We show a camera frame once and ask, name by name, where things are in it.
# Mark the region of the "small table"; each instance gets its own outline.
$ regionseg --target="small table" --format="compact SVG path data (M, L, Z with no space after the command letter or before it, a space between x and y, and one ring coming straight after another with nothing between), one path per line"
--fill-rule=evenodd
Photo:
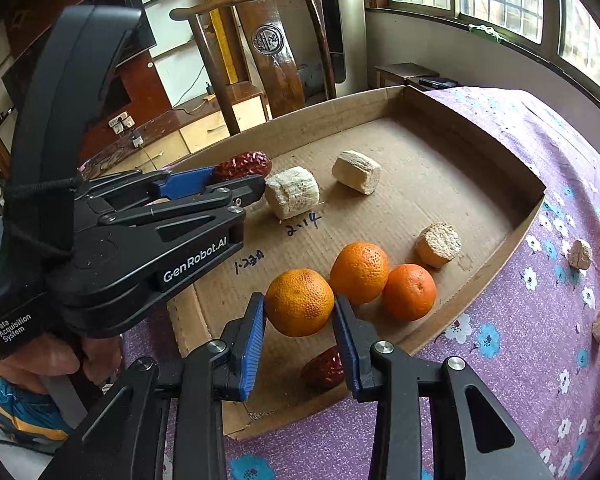
M415 63L396 63L392 65L376 66L376 88L382 88L386 81L398 85L415 86L419 89L429 90L418 84L421 77L438 77L440 74L435 70L429 70Z

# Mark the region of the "wooden chair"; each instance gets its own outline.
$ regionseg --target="wooden chair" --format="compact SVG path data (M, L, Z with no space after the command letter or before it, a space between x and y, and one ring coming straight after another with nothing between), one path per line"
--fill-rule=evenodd
M327 46L315 0L305 0L320 48L320 59L324 70L327 99L335 99L336 88L331 67L331 57ZM198 44L206 73L211 79L218 104L229 129L230 135L240 133L234 110L227 93L229 80L224 67L215 65L211 50L200 22L200 14L211 12L220 7L235 6L242 30L249 43L256 67L269 99L271 115L279 117L300 108L304 108L304 92L298 75L296 62L288 41L278 6L275 0L207 0L189 9L173 9L170 17L175 21L189 21L193 36Z

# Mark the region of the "television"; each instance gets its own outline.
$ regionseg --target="television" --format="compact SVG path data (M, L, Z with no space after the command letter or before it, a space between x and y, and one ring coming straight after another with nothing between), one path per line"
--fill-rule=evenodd
M149 19L144 11L142 0L84 0L80 2L80 4L131 7L142 11L142 16L140 17L136 30L133 31L122 49L118 66L156 45L154 33L151 30ZM47 31L29 46L29 48L20 55L2 76L4 87L13 102L13 106L18 111L21 111L24 106L29 84L33 77L33 71L36 69L38 58L42 54L46 45L46 40L48 40L50 34L51 28L47 29ZM107 97L105 98L104 108L98 118L98 122L110 115L112 111L119 110L129 103L130 99L126 93L122 80L120 80L119 77L114 77L109 92L107 93Z

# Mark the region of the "cardboard box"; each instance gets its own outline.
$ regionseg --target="cardboard box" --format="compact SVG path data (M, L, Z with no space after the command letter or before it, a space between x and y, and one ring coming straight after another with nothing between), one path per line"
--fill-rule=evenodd
M542 182L507 148L412 88L383 88L298 110L213 144L174 169L219 164L250 150L272 158L272 174L293 166L310 170L321 202L313 214L282 222L264 200L248 207L244 248L170 302L183 355L218 337L227 321L242 316L251 293L266 292L283 270L309 267L328 279L341 248L355 240L380 245L392 265L417 263L418 234L432 222L449 222L461 237L462 251L432 271L438 297L429 315L396 322L378 300L357 311L373 322L380 337L413 353L495 277L544 198ZM343 150L357 150L382 164L372 195L331 176ZM309 359L333 344L330 324L305 338L287 338L268 324L256 387L247 402L226 403L225 433L236 438L263 433L346 396L343 384L316 396L299 377Z

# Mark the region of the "tangerine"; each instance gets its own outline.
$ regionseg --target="tangerine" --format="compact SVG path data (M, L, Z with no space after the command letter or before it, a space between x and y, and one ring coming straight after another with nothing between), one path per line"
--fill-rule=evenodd
M436 283L419 265L402 264L389 273L382 306L397 319L415 321L426 316L436 301Z
M351 304L360 305L380 296L390 270L389 257L380 247L353 242L338 254L329 284L336 294L345 294Z
M264 299L267 319L289 337L315 334L333 310L333 291L315 270L291 269L277 276Z

